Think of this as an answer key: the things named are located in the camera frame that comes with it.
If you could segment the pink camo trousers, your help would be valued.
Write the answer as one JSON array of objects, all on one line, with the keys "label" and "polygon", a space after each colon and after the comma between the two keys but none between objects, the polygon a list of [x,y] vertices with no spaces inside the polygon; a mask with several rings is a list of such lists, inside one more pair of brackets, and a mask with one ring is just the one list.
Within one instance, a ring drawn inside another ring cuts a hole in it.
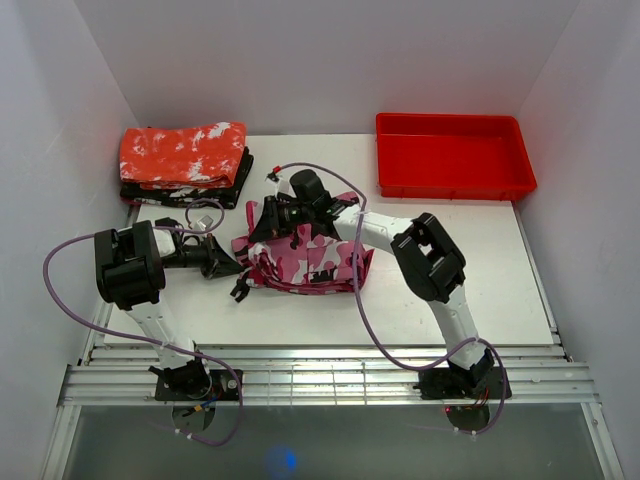
[{"label": "pink camo trousers", "polygon": [[237,262],[244,268],[230,295],[240,302],[252,288],[300,294],[352,293],[352,255],[357,254],[358,284],[366,282],[374,251],[352,241],[312,235],[303,224],[280,239],[251,242],[247,235],[231,242]]}]

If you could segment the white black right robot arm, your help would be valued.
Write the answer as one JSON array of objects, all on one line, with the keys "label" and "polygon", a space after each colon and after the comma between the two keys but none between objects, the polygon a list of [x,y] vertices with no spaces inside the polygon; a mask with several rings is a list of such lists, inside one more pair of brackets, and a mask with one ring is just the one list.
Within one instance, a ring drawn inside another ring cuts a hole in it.
[{"label": "white black right robot arm", "polygon": [[364,195],[332,196],[311,169],[291,178],[292,194],[265,197],[249,228],[252,243],[293,236],[308,226],[312,236],[364,244],[394,256],[411,292],[431,309],[446,345],[442,367],[418,369],[424,397],[470,398],[488,389],[494,355],[479,339],[465,293],[466,260],[437,218],[392,217],[365,209]]}]

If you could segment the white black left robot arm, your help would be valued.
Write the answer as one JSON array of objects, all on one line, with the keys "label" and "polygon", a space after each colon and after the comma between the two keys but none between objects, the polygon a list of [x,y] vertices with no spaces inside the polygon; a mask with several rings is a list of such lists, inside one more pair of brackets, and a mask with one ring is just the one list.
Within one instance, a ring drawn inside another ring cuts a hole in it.
[{"label": "white black left robot arm", "polygon": [[207,280],[235,276],[241,265],[219,245],[206,216],[196,230],[174,219],[141,221],[94,235],[96,283],[102,299],[133,319],[151,340],[159,365],[153,367],[169,391],[201,399],[213,390],[206,361],[162,299],[167,269],[197,269]]}]

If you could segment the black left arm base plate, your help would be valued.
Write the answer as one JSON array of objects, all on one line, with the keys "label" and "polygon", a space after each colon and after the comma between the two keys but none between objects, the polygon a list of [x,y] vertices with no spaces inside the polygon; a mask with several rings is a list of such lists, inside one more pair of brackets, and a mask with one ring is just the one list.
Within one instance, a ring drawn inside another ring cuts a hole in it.
[{"label": "black left arm base plate", "polygon": [[210,379],[190,385],[186,390],[172,390],[161,379],[156,382],[153,399],[160,402],[237,401],[244,380],[244,371],[235,369],[235,376],[224,369],[209,371]]}]

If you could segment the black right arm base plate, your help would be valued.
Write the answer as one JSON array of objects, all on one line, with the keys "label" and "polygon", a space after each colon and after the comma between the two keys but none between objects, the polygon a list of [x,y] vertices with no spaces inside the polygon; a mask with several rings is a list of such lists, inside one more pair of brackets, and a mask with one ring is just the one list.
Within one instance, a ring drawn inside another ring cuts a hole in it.
[{"label": "black right arm base plate", "polygon": [[502,371],[491,367],[486,376],[472,385],[450,368],[434,368],[420,372],[413,386],[423,400],[499,400],[512,397],[509,381],[504,382]]}]

